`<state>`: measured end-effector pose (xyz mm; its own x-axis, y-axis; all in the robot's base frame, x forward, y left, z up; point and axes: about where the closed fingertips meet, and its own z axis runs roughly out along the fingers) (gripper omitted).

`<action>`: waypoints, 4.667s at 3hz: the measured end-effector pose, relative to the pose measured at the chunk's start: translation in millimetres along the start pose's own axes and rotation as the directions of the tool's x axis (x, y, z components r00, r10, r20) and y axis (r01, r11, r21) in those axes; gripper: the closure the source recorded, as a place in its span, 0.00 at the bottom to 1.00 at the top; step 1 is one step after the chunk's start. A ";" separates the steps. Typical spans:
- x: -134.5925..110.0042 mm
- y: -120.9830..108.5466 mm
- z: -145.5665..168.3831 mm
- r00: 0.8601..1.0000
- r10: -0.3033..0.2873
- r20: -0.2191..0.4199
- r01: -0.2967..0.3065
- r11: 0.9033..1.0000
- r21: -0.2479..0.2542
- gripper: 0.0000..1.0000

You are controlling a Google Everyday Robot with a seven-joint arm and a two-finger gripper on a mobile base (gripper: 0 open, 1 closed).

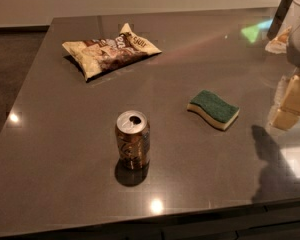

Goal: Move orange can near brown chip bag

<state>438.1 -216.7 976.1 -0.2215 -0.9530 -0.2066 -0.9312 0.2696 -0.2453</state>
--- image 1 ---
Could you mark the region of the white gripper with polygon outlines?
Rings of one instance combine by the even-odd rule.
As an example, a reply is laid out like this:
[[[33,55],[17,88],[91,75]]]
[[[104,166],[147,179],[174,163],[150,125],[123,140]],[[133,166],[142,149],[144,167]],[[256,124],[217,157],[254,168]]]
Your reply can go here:
[[[300,68],[300,0],[293,0],[291,31],[287,42],[288,61]],[[300,76],[282,77],[270,110],[270,124],[281,130],[291,129],[300,119]]]

